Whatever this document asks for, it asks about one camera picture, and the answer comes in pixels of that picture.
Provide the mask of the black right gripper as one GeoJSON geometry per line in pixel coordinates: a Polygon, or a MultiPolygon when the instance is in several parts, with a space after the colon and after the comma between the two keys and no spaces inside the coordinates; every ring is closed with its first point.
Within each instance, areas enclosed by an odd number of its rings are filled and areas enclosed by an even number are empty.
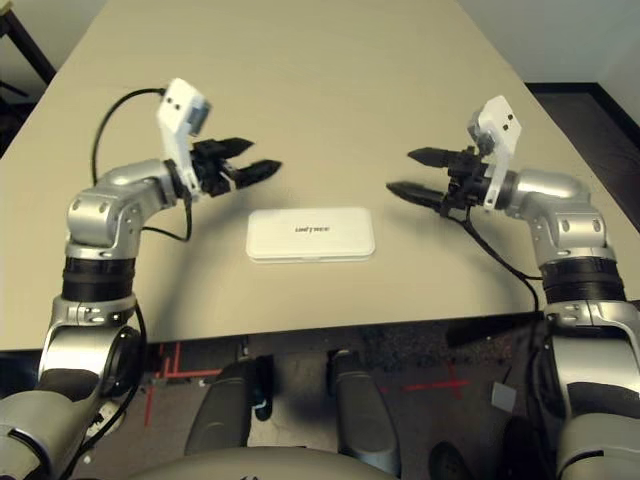
{"type": "Polygon", "coordinates": [[[398,181],[386,184],[386,188],[398,198],[429,209],[439,209],[441,216],[451,210],[464,211],[480,205],[486,196],[490,179],[486,176],[488,164],[471,146],[455,152],[423,147],[410,151],[407,156],[432,168],[447,168],[448,190],[444,194],[424,185],[398,181]]]}

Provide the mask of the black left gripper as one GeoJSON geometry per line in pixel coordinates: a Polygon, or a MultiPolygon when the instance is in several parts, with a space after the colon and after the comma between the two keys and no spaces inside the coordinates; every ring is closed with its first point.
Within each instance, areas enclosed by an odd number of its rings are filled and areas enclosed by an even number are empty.
{"type": "MultiPolygon", "coordinates": [[[[225,176],[232,170],[227,160],[243,154],[254,143],[234,137],[224,140],[203,140],[193,144],[192,166],[200,189],[208,195],[224,195],[231,191],[230,180],[225,176]]],[[[247,188],[271,178],[281,168],[276,160],[260,160],[236,171],[234,177],[237,188],[247,188]]]]}

